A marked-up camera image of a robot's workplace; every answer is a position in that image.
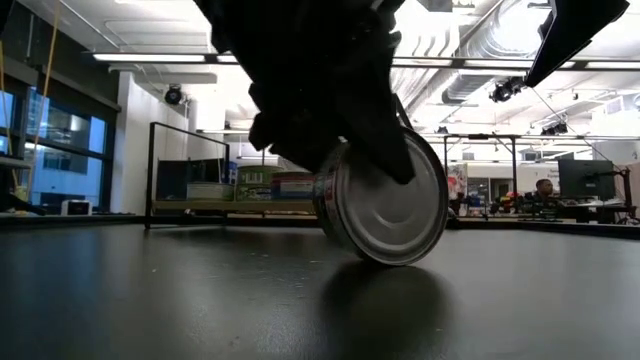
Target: metal railing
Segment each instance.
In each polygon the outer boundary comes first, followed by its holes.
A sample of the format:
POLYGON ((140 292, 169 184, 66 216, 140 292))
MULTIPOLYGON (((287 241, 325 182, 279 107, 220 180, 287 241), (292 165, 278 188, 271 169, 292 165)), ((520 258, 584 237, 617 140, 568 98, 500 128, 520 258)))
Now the metal railing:
POLYGON ((151 216, 152 216, 152 209, 153 209, 153 175, 155 170, 156 128, 158 126, 224 146, 224 149, 225 149, 224 170, 223 170, 222 179, 225 179, 225 181, 229 181, 229 149, 230 149, 229 144, 226 144, 222 141, 210 139, 201 134, 192 133, 192 132, 182 130, 180 128, 166 125, 163 123, 152 122, 149 126, 150 126, 149 157, 148 157, 148 164, 147 164, 148 165, 147 166, 147 169, 148 169, 147 170, 147 193, 146 193, 146 204, 145 204, 145 227, 147 229, 151 227, 151 216))

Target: security camera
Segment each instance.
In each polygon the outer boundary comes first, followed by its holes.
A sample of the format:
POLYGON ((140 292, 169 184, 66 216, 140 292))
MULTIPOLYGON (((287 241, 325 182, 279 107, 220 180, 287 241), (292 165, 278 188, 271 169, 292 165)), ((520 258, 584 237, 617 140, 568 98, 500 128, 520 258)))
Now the security camera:
POLYGON ((522 92, 522 89, 525 87, 524 78, 522 77, 511 77, 506 81, 498 82, 495 84, 495 89, 491 94, 489 94, 489 99, 493 100, 493 102, 505 102, 511 99, 514 95, 522 92))
POLYGON ((182 94, 182 86, 179 84, 169 85, 169 90, 164 94, 164 101, 169 105, 180 105, 184 95, 182 94))

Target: cable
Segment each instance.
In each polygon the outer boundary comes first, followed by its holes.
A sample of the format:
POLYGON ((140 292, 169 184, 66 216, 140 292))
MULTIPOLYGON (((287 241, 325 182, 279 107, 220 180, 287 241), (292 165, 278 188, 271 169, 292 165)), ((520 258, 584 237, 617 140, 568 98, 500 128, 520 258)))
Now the cable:
POLYGON ((33 159, 31 160, 31 168, 29 171, 29 182, 27 185, 27 199, 31 198, 31 190, 33 185, 33 169, 36 166, 38 158, 38 141, 40 140, 40 127, 42 126, 42 118, 44 117, 44 105, 49 95, 49 80, 51 80, 51 65, 53 64, 53 54, 56 48, 56 40, 58 39, 58 23, 60 22, 60 12, 62 1, 56 0, 55 15, 53 18, 53 34, 51 35, 51 46, 49 47, 49 59, 47 63, 47 72, 44 75, 44 88, 42 89, 42 103, 38 114, 38 126, 36 127, 35 138, 33 139, 33 159))
MULTIPOLYGON (((542 97, 540 96, 540 94, 536 91, 536 89, 531 88, 531 90, 533 90, 533 92, 538 96, 538 98, 540 98, 540 100, 542 101, 543 104, 545 104, 547 106, 547 108, 549 108, 549 110, 551 110, 551 112, 553 113, 553 115, 555 115, 558 120, 562 121, 565 123, 565 125, 567 125, 567 129, 571 130, 574 134, 581 136, 580 134, 578 134, 577 131, 575 131, 566 121, 564 121, 564 119, 560 116, 560 114, 558 114, 553 107, 551 107, 551 105, 549 105, 549 103, 542 97)), ((616 169, 617 172, 621 172, 622 168, 620 168, 618 165, 616 165, 613 161, 611 161, 611 159, 609 159, 608 157, 606 157, 602 152, 600 152, 600 150, 596 149, 595 146, 593 146, 590 142, 588 142, 586 139, 582 139, 582 141, 585 142, 585 144, 587 144, 592 151, 594 151, 596 154, 600 155, 603 159, 610 161, 613 164, 613 167, 616 169)), ((620 192, 620 190, 616 187, 616 196, 618 196, 620 199, 625 198, 625 196, 621 196, 622 193, 620 192)))
MULTIPOLYGON (((2 40, 0 40, 0 91, 2 92, 2 111, 4 112, 4 118, 6 121, 6 129, 7 129, 7 150, 9 151, 9 156, 13 155, 13 144, 11 142, 11 120, 9 119, 9 111, 7 109, 7 100, 6 100, 6 91, 4 86, 4 49, 2 40)), ((18 190, 18 176, 16 175, 15 169, 11 169, 11 174, 13 175, 13 185, 14 191, 18 190)))

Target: metal can lid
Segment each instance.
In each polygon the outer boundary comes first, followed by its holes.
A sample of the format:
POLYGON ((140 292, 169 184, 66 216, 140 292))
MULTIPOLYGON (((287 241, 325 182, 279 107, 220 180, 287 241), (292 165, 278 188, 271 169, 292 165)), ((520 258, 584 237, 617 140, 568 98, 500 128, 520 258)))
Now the metal can lid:
POLYGON ((369 159, 349 148, 337 172, 336 201, 345 230, 367 256, 389 265, 424 257, 447 220, 444 169, 431 147, 407 132, 416 177, 396 183, 369 159))

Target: poster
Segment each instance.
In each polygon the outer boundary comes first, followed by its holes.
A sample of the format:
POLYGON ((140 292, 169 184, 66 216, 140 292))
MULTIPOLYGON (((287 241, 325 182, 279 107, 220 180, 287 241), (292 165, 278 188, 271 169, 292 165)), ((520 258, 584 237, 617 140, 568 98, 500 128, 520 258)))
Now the poster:
POLYGON ((449 171, 449 199, 456 199, 458 193, 467 196, 467 164, 449 165, 447 170, 449 171))

